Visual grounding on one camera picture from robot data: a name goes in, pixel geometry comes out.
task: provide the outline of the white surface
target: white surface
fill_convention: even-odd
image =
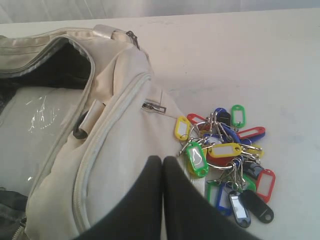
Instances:
[[[318,240],[320,191],[320,9],[0,25],[26,36],[59,27],[107,24],[133,30],[159,84],[185,112],[207,116],[240,104],[246,129],[263,126],[264,167],[276,175],[274,220],[252,216],[265,240]]]
[[[0,0],[0,24],[318,7],[319,0]]]

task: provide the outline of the canvas bag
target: canvas bag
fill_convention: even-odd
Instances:
[[[79,54],[81,64],[72,65],[78,60],[64,51]],[[61,69],[66,74],[55,75]],[[154,80],[135,36],[113,27],[0,38],[0,187],[6,182],[3,187],[29,196],[16,239],[75,238],[126,195],[148,156],[177,155],[182,146],[174,128],[184,114]],[[12,82],[23,84],[8,91]],[[189,174],[183,156],[178,161],[204,194],[205,179]]]

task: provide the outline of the white wall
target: white wall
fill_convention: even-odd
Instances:
[[[320,7],[320,0],[0,0],[0,24]]]

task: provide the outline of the zipper pull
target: zipper pull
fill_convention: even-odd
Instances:
[[[133,44],[140,50],[139,44],[138,44],[138,37],[132,32],[132,31],[127,31],[125,34],[131,38],[133,41]]]
[[[166,111],[167,111],[167,108],[164,107],[164,106],[160,106],[160,105],[156,105],[154,103],[151,103],[151,102],[147,102],[145,101],[142,105],[143,108],[145,109],[150,109],[150,110],[154,110],[156,112],[160,112],[162,114],[165,114]]]

